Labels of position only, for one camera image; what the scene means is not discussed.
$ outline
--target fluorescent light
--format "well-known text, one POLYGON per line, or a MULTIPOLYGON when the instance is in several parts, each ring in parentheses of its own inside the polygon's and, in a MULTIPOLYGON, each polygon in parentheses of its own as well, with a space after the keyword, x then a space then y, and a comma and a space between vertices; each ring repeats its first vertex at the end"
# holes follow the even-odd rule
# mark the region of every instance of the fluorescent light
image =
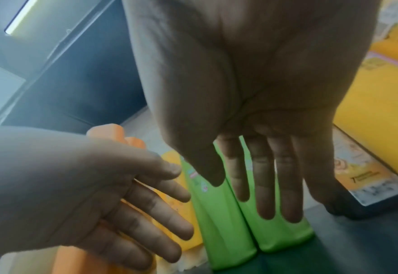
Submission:
POLYGON ((10 22, 9 26, 5 29, 5 33, 12 35, 15 29, 19 26, 21 21, 26 17, 28 12, 36 4, 37 0, 27 0, 24 6, 19 10, 15 18, 10 22))

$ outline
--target green pouch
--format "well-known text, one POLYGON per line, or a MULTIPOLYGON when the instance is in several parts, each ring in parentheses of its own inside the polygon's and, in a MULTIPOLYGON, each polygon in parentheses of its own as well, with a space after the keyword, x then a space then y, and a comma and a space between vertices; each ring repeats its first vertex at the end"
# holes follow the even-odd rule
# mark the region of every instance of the green pouch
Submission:
POLYGON ((250 199, 247 202, 239 202, 238 205, 250 227, 259 248, 263 252, 276 252, 278 250, 301 244, 314 236, 313 229, 304 218, 299 223, 286 221, 280 213, 280 193, 276 177, 276 215, 272 220, 262 219, 256 211, 256 199, 254 197, 253 165, 250 152, 241 138, 244 148, 245 165, 247 169, 250 199))
POLYGON ((213 187, 189 163, 181 163, 212 269, 253 258, 257 249, 228 182, 213 187))

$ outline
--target finger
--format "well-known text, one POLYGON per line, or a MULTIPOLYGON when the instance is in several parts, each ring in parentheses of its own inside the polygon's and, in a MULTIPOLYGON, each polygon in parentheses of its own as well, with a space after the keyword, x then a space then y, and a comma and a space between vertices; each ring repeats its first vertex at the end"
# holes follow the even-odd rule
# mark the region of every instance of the finger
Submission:
POLYGON ((159 180, 144 175, 137 176, 136 180, 147 186, 158 189, 180 202, 186 203, 191 199, 190 192, 174 180, 159 180))
POLYGON ((254 193, 259 215, 267 220, 276 214, 274 157, 263 135, 244 136, 253 162, 254 193))
POLYGON ((115 232, 97 226, 77 247, 95 253, 126 268, 144 271, 151 267, 153 257, 143 247, 122 238, 115 232))
POLYGON ((200 150, 179 153, 213 186, 220 186, 225 181, 225 167, 213 144, 200 150))
POLYGON ((166 261, 175 263, 181 257, 181 247, 131 206, 120 202, 105 219, 166 261))
POLYGON ((86 154, 85 160, 99 168, 163 180, 174 179, 181 174, 180 166, 164 161, 154 152, 110 140, 93 139, 92 142, 94 150, 86 154))
POLYGON ((292 136, 295 153, 312 197, 322 204, 334 199, 332 127, 306 136, 292 136))
POLYGON ((276 161, 281 214, 287 221, 298 223, 303 218, 303 178, 292 140, 278 133, 267 139, 276 161))
POLYGON ((134 181, 124 199, 154 218, 179 238, 187 241, 193 236, 193 226, 146 186, 134 181))
POLYGON ((250 190, 245 169, 244 150, 239 137, 218 138, 217 144, 225 158, 230 183, 234 188, 236 197, 241 202, 248 201, 250 190))

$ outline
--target hand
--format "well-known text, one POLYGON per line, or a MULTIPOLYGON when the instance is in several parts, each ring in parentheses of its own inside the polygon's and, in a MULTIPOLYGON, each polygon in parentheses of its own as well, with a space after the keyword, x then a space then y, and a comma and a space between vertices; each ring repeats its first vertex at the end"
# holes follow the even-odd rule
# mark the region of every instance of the hand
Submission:
POLYGON ((121 199, 188 240, 192 225, 135 181, 187 202, 188 191, 172 181, 180 172, 155 153, 109 140, 0 128, 0 255, 66 245, 137 270, 151 266, 150 252, 175 262, 180 246, 121 199))
POLYGON ((146 100, 164 140, 259 214, 301 220, 302 179, 334 199, 332 121, 366 53, 379 0, 123 0, 146 100))

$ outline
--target dark table surface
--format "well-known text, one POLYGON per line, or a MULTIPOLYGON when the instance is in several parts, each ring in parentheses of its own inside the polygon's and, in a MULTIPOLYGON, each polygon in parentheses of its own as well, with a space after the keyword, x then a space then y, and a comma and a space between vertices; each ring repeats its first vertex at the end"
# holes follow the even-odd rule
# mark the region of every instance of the dark table surface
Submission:
MULTIPOLYGON (((398 274, 398 210, 362 221, 330 215, 322 205, 305 211, 316 232, 307 243, 215 274, 398 274)), ((211 274, 209 265, 183 274, 211 274)))

